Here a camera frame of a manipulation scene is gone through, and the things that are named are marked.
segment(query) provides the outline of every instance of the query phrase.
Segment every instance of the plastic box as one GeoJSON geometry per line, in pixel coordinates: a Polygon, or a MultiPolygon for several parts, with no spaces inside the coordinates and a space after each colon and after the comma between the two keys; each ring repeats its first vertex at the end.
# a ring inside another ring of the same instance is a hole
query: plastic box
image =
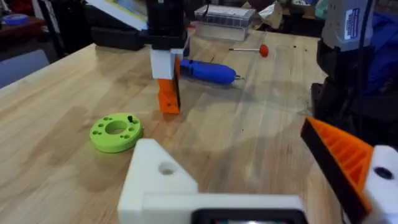
{"type": "Polygon", "coordinates": [[[195,11],[198,20],[196,35],[229,40],[244,40],[255,9],[209,5],[207,15],[203,16],[207,6],[195,11]]]}

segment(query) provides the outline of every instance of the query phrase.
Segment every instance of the sticker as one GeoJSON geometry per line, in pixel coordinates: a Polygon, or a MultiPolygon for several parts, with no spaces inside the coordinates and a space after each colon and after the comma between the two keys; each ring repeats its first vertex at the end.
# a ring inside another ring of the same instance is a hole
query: sticker
{"type": "Polygon", "coordinates": [[[224,14],[229,16],[244,16],[248,11],[249,11],[248,9],[241,9],[241,8],[209,6],[208,12],[224,14]]]}
{"type": "Polygon", "coordinates": [[[359,8],[346,11],[346,24],[344,30],[344,39],[351,40],[358,36],[359,8]]]}

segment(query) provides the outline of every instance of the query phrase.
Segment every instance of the gray device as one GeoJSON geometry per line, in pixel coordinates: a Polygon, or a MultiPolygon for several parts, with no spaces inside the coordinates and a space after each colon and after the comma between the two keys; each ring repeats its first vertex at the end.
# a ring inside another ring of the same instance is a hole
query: gray device
{"type": "MultiPolygon", "coordinates": [[[[329,0],[325,26],[322,30],[323,42],[330,47],[340,48],[340,52],[359,48],[359,37],[367,1],[364,0],[329,0]]],[[[374,1],[369,12],[364,47],[368,46],[373,36],[372,18],[374,1]]]]}

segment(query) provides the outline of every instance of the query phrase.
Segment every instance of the blue handle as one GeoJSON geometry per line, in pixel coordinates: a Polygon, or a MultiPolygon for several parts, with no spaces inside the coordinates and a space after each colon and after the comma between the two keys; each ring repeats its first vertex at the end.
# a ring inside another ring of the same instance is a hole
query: blue handle
{"type": "Polygon", "coordinates": [[[182,60],[181,72],[204,81],[217,84],[231,84],[235,80],[236,72],[226,65],[207,63],[194,60],[182,60]]]}

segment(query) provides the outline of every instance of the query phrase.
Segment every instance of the green 3d printed ring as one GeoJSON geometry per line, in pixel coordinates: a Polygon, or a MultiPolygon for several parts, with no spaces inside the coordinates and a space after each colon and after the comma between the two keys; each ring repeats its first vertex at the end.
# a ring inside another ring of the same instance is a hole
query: green 3d printed ring
{"type": "Polygon", "coordinates": [[[90,139],[101,152],[122,152],[133,147],[144,129],[137,117],[115,113],[99,119],[90,129],[90,139]]]}

